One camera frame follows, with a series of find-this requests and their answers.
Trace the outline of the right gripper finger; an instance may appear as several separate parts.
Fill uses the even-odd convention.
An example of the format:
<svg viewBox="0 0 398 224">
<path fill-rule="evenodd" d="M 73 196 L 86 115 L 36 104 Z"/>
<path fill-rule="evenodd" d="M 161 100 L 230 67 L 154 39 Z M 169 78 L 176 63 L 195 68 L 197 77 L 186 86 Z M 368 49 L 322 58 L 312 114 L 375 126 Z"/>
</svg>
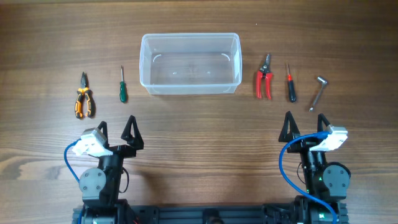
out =
<svg viewBox="0 0 398 224">
<path fill-rule="evenodd" d="M 280 132 L 278 141 L 279 142 L 291 142 L 294 139 L 300 137 L 300 131 L 294 120 L 294 117 L 290 111 L 286 112 L 284 124 Z"/>
<path fill-rule="evenodd" d="M 325 126 L 327 128 L 329 125 L 330 122 L 326 119 L 325 115 L 323 113 L 320 113 L 318 115 L 317 131 L 323 132 L 324 131 L 323 127 Z"/>
</svg>

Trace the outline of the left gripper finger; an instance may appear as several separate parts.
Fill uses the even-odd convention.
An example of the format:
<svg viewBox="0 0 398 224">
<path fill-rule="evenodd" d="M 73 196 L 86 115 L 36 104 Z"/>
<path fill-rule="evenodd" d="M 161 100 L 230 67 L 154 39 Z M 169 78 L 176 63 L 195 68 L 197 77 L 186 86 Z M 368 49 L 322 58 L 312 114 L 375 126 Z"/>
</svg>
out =
<svg viewBox="0 0 398 224">
<path fill-rule="evenodd" d="M 126 143 L 135 150 L 144 148 L 144 141 L 139 132 L 136 118 L 133 115 L 130 115 L 122 132 L 121 139 L 126 141 Z"/>
<path fill-rule="evenodd" d="M 104 146 L 108 146 L 108 127 L 107 127 L 107 122 L 102 121 L 100 122 L 100 124 L 98 125 L 98 129 L 102 132 L 102 134 L 105 137 L 105 143 Z"/>
</svg>

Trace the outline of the silver L socket wrench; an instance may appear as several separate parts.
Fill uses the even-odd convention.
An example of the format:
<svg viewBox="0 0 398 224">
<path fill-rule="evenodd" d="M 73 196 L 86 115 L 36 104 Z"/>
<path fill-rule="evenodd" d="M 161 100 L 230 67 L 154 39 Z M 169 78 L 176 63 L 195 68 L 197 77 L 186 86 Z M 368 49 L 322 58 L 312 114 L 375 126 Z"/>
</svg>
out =
<svg viewBox="0 0 398 224">
<path fill-rule="evenodd" d="M 318 93 L 317 93 L 317 95 L 316 95 L 311 107 L 309 108 L 309 112 L 312 112 L 314 110 L 314 108 L 315 108 L 316 104 L 318 103 L 318 101 L 319 101 L 319 99 L 320 99 L 325 87 L 328 84 L 328 81 L 325 78 L 321 77 L 321 76 L 318 76 L 317 80 L 321 83 L 321 88 L 319 89 L 319 91 L 318 91 Z"/>
</svg>

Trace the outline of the black red screwdriver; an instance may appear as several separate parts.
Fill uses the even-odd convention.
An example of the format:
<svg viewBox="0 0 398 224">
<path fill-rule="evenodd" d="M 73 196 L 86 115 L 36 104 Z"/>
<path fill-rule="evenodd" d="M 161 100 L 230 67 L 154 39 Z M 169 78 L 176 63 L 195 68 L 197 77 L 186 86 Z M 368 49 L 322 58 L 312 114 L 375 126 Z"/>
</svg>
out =
<svg viewBox="0 0 398 224">
<path fill-rule="evenodd" d="M 289 101 L 294 103 L 297 100 L 296 97 L 296 92 L 295 92 L 295 88 L 294 88 L 294 81 L 290 72 L 290 66 L 287 63 L 287 86 L 288 86 L 288 96 L 289 96 Z"/>
</svg>

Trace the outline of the orange black pliers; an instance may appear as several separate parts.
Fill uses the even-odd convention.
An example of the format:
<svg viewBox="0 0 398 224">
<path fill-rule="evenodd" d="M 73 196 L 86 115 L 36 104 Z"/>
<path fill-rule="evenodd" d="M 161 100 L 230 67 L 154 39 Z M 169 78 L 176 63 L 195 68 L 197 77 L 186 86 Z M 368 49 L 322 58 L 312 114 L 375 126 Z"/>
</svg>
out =
<svg viewBox="0 0 398 224">
<path fill-rule="evenodd" d="M 87 104 L 86 116 L 93 118 L 95 116 L 96 106 L 93 100 L 93 92 L 89 88 L 88 77 L 85 72 L 81 74 L 80 87 L 77 90 L 77 98 L 75 102 L 75 117 L 83 119 L 83 103 Z"/>
</svg>

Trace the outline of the red handled wire cutters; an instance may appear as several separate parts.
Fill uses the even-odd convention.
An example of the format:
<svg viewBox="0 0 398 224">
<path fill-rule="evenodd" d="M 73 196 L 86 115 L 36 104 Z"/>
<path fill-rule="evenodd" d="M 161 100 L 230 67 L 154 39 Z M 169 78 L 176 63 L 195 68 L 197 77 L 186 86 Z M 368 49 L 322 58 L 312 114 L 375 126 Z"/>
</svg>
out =
<svg viewBox="0 0 398 224">
<path fill-rule="evenodd" d="M 262 92 L 267 96 L 268 100 L 272 99 L 271 80 L 273 73 L 271 72 L 271 54 L 267 54 L 265 61 L 256 73 L 256 96 L 262 98 Z"/>
</svg>

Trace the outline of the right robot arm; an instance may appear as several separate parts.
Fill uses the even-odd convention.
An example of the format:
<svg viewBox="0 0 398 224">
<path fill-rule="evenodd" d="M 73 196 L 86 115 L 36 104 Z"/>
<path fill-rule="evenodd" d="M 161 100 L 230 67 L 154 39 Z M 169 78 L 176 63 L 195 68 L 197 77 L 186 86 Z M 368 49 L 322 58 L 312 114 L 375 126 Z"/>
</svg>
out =
<svg viewBox="0 0 398 224">
<path fill-rule="evenodd" d="M 279 170 L 284 180 L 300 195 L 289 205 L 286 223 L 348 223 L 346 205 L 351 172 L 339 162 L 328 162 L 326 153 L 338 149 L 348 138 L 344 127 L 332 125 L 318 115 L 317 132 L 302 135 L 291 112 L 286 112 L 279 142 L 285 146 L 279 154 Z M 305 190 L 294 184 L 284 171 L 285 153 L 300 155 Z"/>
</svg>

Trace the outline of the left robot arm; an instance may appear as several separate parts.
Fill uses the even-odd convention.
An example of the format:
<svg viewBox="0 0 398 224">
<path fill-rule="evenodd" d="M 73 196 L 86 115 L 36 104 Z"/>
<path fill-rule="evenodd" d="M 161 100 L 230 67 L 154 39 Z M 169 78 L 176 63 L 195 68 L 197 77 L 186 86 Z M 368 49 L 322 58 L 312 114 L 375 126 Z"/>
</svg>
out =
<svg viewBox="0 0 398 224">
<path fill-rule="evenodd" d="M 82 192 L 83 207 L 74 223 L 140 223 L 126 199 L 119 199 L 121 177 L 128 174 L 123 167 L 126 158 L 136 157 L 144 148 L 144 141 L 137 127 L 136 118 L 131 115 L 121 135 L 123 145 L 110 146 L 107 123 L 86 129 L 73 152 L 84 153 L 98 159 L 98 166 L 87 169 L 78 181 Z"/>
</svg>

